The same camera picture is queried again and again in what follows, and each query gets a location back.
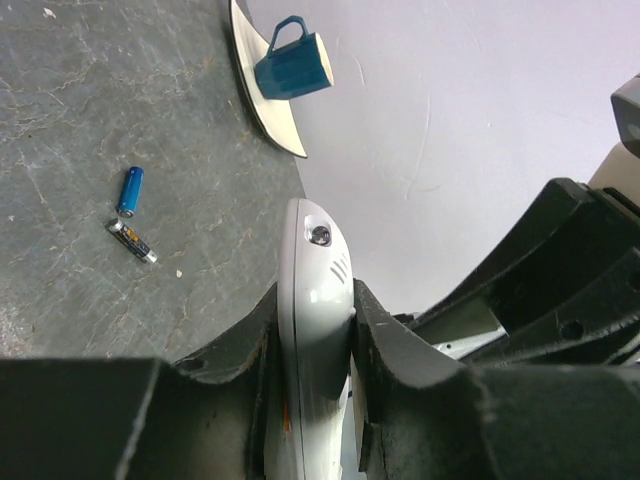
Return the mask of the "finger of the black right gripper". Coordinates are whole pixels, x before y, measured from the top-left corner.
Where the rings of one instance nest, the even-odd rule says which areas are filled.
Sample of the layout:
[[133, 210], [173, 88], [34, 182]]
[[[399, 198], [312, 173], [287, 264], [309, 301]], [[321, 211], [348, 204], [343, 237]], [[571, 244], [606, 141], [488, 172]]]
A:
[[519, 331], [465, 356], [473, 366], [613, 364], [639, 350], [639, 251]]
[[434, 307], [410, 321], [423, 330], [479, 301], [507, 330], [560, 306], [639, 244], [639, 207], [613, 187], [550, 180], [497, 247]]

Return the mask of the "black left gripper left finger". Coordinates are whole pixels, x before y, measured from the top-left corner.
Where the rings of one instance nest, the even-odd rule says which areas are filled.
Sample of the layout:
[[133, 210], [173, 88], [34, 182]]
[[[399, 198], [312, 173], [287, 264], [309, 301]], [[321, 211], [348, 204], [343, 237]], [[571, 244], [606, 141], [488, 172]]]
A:
[[5, 479], [261, 479], [277, 293], [177, 362], [5, 358]]

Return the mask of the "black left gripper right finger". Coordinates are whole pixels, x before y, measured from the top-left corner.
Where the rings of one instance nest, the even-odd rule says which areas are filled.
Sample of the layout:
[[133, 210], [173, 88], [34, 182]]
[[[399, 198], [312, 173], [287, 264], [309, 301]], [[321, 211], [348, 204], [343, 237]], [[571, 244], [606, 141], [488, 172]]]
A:
[[370, 479], [635, 479], [635, 367], [471, 367], [355, 281], [352, 377]]

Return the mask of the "white remote control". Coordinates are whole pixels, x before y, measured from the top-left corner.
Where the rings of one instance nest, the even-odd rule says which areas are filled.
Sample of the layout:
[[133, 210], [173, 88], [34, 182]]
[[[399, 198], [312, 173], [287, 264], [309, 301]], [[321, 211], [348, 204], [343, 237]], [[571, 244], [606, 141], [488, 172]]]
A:
[[347, 242], [331, 216], [289, 201], [277, 280], [286, 431], [294, 479], [342, 476], [354, 280]]

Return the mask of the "white battery cover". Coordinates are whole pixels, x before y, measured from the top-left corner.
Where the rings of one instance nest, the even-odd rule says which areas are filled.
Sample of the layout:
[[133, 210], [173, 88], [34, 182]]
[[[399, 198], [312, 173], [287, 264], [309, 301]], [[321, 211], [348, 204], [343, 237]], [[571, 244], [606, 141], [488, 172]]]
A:
[[436, 312], [396, 314], [396, 320], [455, 360], [508, 335], [482, 298], [469, 298]]

